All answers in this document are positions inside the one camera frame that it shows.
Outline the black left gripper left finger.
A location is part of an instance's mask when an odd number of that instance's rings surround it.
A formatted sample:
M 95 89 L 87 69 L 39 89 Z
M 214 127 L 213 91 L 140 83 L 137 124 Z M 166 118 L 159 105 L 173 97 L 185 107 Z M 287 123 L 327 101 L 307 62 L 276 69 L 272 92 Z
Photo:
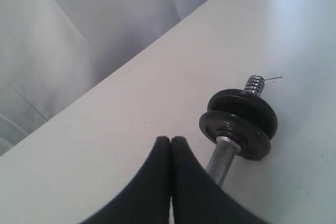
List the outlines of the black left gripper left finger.
M 171 157 L 170 139 L 157 137 L 127 186 L 83 223 L 169 223 Z

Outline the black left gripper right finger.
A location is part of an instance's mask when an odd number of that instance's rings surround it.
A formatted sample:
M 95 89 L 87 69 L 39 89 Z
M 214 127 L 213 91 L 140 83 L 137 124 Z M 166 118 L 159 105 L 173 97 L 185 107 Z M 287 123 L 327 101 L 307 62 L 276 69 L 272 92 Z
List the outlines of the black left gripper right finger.
M 171 149 L 175 223 L 265 223 L 213 182 L 194 156 L 186 138 L 172 138 Z

